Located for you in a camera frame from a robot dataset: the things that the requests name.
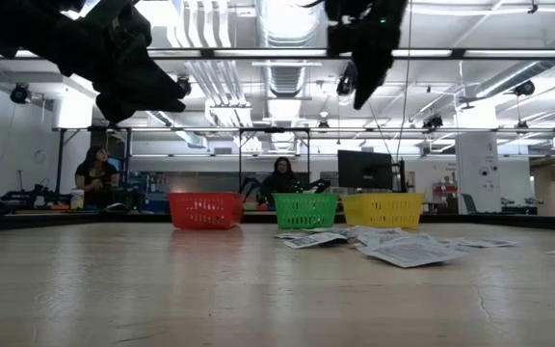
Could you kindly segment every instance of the ceiling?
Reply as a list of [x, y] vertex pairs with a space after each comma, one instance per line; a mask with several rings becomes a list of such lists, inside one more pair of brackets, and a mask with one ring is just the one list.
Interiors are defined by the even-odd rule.
[[[291, 0], [296, 4], [305, 4], [305, 0]], [[534, 14], [526, 13], [531, 7], [530, 1], [517, 0], [414, 0], [412, 13], [407, 12], [402, 25], [401, 47], [423, 48], [555, 48], [555, 0], [536, 0], [540, 10]], [[199, 3], [199, 31], [202, 33], [202, 4]], [[255, 7], [252, 0], [231, 0], [229, 6], [229, 36], [235, 47], [260, 46], [259, 28]], [[511, 10], [520, 13], [493, 14]], [[284, 17], [284, 25], [288, 25], [288, 16]], [[317, 47], [326, 46], [325, 28], [327, 21], [321, 18], [318, 26]], [[153, 28], [154, 47], [172, 47], [167, 39], [167, 28]], [[298, 95], [302, 100], [293, 126], [315, 127], [321, 119], [320, 112], [326, 111], [331, 127], [362, 127], [375, 126], [372, 112], [379, 123], [387, 127], [399, 127], [406, 120], [405, 126], [420, 127], [421, 121], [431, 111], [419, 111], [436, 101], [435, 112], [443, 116], [445, 126], [454, 124], [455, 103], [453, 96], [444, 93], [455, 93], [462, 86], [477, 86], [503, 70], [519, 62], [511, 61], [397, 61], [388, 72], [386, 83], [379, 87], [369, 102], [360, 110], [354, 110], [352, 102], [340, 105], [333, 89], [343, 72], [344, 61], [319, 61], [318, 67], [308, 67], [304, 77], [304, 89]], [[172, 76], [191, 74], [185, 62], [159, 61], [160, 67]], [[251, 120], [256, 125], [263, 120], [271, 119], [267, 109], [267, 85], [264, 82], [262, 67], [254, 67], [251, 61], [237, 61], [236, 70], [241, 87], [251, 105]], [[61, 97], [62, 91], [69, 88], [65, 78], [53, 80], [57, 68], [48, 62], [37, 61], [0, 61], [0, 83], [18, 82], [18, 78], [31, 80], [34, 92], [46, 98]], [[194, 76], [192, 94], [185, 98], [187, 111], [172, 115], [182, 126], [209, 126], [203, 112], [206, 97], [195, 83]], [[323, 88], [318, 82], [323, 81]], [[83, 88], [91, 92], [91, 84], [76, 78], [74, 88]], [[522, 97], [516, 107], [514, 95], [498, 95], [492, 99], [496, 105], [496, 116], [499, 126], [514, 126], [518, 117], [528, 118], [544, 112], [555, 110], [555, 67], [532, 78], [536, 92], [531, 96]], [[95, 112], [94, 121], [100, 122], [99, 112]], [[536, 121], [532, 117], [531, 127], [555, 127], [555, 115]], [[138, 113], [124, 125], [146, 126], [150, 123], [146, 113]], [[155, 134], [155, 139], [164, 135]], [[532, 139], [546, 141], [551, 135], [541, 134]]]

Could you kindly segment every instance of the dark hair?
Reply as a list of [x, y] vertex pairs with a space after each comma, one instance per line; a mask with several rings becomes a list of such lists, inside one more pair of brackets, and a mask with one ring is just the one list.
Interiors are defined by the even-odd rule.
[[95, 162], [95, 156], [102, 149], [106, 149], [106, 148], [102, 146], [89, 147], [89, 149], [87, 150], [87, 154], [85, 155], [85, 161], [83, 162], [83, 165], [87, 168], [92, 168], [93, 163]]
[[[281, 161], [286, 162], [286, 165], [288, 166], [288, 170], [286, 170], [286, 173], [281, 173], [281, 172], [278, 170], [278, 164], [279, 164], [279, 162], [281, 162]], [[288, 160], [288, 158], [286, 158], [286, 157], [279, 157], [279, 158], [276, 160], [276, 162], [274, 163], [274, 174], [285, 174], [285, 175], [289, 176], [290, 178], [294, 178], [294, 177], [295, 177], [295, 173], [293, 173], [293, 168], [292, 168], [292, 166], [290, 165], [290, 160]]]

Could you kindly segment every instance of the office chair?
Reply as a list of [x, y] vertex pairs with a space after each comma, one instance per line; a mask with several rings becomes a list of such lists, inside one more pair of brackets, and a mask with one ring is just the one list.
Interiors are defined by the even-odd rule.
[[474, 199], [470, 194], [462, 194], [463, 203], [466, 205], [466, 212], [468, 214], [477, 213], [477, 206], [474, 204]]

